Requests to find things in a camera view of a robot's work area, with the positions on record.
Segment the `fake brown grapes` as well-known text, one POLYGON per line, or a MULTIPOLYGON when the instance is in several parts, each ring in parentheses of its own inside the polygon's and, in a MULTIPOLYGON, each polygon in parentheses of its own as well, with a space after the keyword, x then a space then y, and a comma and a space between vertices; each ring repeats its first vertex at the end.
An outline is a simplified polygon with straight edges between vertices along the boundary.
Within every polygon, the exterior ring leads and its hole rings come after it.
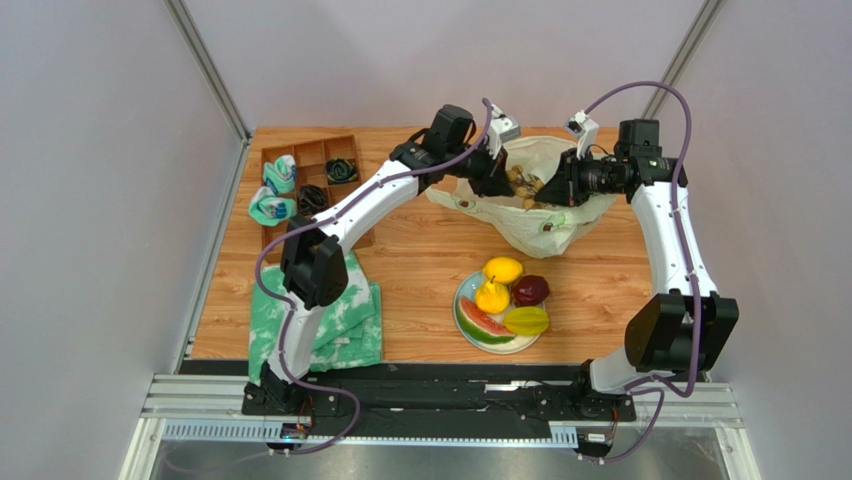
POLYGON ((506 171, 514 196, 521 201, 524 210, 544 209, 545 204, 535 199, 545 183, 536 175, 526 173, 520 165, 506 171))

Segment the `avocado print plastic bag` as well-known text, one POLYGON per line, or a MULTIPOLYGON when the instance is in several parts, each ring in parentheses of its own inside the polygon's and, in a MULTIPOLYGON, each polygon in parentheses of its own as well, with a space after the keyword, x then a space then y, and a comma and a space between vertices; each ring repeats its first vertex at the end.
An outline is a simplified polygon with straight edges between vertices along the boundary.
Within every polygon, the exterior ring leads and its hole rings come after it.
MULTIPOLYGON (((507 166, 520 166, 527 180, 551 179, 560 155, 576 146, 573 141, 554 136, 529 136, 504 145, 507 166)), ((493 225, 515 249, 533 258, 562 255, 569 244, 591 231, 615 203, 613 194, 591 196, 579 207, 544 205, 527 209, 520 197, 479 197, 469 182, 457 181, 453 192, 426 191, 433 203, 460 211, 493 225)))

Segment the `yellow fake lemon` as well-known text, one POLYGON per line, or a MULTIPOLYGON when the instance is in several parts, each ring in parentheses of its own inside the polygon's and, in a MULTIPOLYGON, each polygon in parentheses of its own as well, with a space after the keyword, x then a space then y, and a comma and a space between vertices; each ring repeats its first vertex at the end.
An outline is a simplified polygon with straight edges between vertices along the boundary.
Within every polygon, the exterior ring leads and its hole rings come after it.
POLYGON ((510 285, 523 275, 524 267, 512 257, 498 256, 488 260, 482 272, 489 282, 510 285))

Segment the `dark red fake fruit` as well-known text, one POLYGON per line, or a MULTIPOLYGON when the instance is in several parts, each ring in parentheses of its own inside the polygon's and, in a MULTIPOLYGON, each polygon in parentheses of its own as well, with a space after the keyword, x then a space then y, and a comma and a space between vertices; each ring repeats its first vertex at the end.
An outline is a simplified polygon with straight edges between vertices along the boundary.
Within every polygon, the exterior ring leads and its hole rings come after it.
POLYGON ((544 277, 525 275, 512 285, 510 293, 515 307, 526 307, 544 302, 550 296, 551 290, 544 277))

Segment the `yellow fake pear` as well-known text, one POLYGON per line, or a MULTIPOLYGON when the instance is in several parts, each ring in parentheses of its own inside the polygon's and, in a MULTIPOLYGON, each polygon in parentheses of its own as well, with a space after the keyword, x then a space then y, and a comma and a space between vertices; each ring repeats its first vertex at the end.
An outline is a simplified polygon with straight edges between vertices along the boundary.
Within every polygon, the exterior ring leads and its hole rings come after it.
POLYGON ((494 278, 487 279, 474 294, 475 305, 487 314, 500 314, 511 303, 509 288, 494 278))

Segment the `fake watermelon slice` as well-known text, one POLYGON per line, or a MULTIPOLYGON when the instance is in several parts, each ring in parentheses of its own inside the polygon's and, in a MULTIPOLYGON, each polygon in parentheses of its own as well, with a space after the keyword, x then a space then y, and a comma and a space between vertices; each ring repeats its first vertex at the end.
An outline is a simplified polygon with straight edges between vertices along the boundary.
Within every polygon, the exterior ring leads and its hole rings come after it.
POLYGON ((480 310, 466 296, 461 296, 456 302, 455 316, 461 331, 477 342, 497 345, 516 338, 516 334, 480 310))

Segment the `yellow green fake starfruit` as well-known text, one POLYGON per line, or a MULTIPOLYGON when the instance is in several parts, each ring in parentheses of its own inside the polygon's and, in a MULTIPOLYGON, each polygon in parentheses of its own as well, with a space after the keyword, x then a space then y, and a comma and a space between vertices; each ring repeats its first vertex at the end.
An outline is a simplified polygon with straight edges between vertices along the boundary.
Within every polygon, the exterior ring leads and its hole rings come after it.
POLYGON ((549 329, 550 323, 548 312, 537 306, 515 308, 503 320, 507 330, 523 336, 539 335, 549 329))

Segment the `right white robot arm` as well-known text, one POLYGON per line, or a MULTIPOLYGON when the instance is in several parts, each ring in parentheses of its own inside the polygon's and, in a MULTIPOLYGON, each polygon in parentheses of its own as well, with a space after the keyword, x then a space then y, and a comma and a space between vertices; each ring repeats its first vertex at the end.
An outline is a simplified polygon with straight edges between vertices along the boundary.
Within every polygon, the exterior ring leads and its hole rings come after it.
POLYGON ((599 194, 621 194, 642 230, 651 266, 652 297, 630 320, 622 347, 591 361, 593 390, 626 393, 653 380, 685 373, 691 394, 701 373, 716 363, 739 319, 735 299, 725 298, 704 266, 691 225, 683 158, 666 158, 656 120, 625 120, 612 155, 590 152, 599 126, 586 113, 565 128, 577 145, 563 152, 539 202, 579 207, 599 194))

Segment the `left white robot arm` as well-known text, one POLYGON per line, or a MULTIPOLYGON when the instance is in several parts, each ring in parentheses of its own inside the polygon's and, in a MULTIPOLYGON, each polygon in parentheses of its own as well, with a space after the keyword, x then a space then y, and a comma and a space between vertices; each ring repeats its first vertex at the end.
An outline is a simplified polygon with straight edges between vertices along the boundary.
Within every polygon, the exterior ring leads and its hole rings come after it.
POLYGON ((484 99, 480 127, 467 110, 445 105, 432 124, 395 147, 378 171, 343 200, 309 218, 292 217, 285 234, 267 245, 255 263, 257 287, 285 305, 272 351, 263 357, 256 384, 275 377, 305 387, 321 318, 345 291, 345 257, 355 243, 396 208, 450 175, 465 179, 480 196, 509 196, 506 142, 520 124, 484 99))

